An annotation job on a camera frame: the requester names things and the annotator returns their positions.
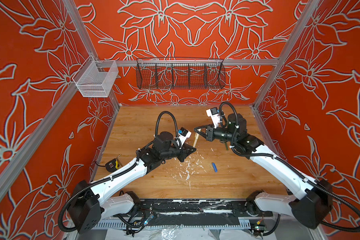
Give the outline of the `beige pen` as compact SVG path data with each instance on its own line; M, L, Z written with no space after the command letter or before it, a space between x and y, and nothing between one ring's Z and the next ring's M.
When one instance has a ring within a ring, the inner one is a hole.
M198 138L199 138L199 134L197 134L197 133L196 133L196 135L195 135L195 140L194 140L194 143L193 143L193 148L195 148L195 147L196 147L196 144L197 144Z

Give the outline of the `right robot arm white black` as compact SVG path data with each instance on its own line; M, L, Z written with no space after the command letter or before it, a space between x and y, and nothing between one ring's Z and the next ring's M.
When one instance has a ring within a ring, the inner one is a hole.
M309 229L316 229L332 208L332 188L326 181L320 181L320 191L309 182L314 179L290 166L279 158L260 139L247 131L247 121L238 114L230 114L225 127L216 123L217 115L211 116L213 123L199 126L194 131L207 141L219 140L222 143L233 143L231 148L240 157L245 157L258 164L278 179L292 194L290 197L255 191L246 199L246 211L256 217L261 212L294 217Z

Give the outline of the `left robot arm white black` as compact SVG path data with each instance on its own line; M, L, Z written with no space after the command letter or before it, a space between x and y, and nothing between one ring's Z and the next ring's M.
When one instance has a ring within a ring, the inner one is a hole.
M98 181L79 182L73 196L65 203L59 213L58 225L63 232L84 234L91 230L101 219L136 210L139 198L133 192L120 197L113 195L129 183L147 175L165 161L173 158L183 162L196 148L186 144L191 132L181 128L174 137L162 132L142 149L128 164Z

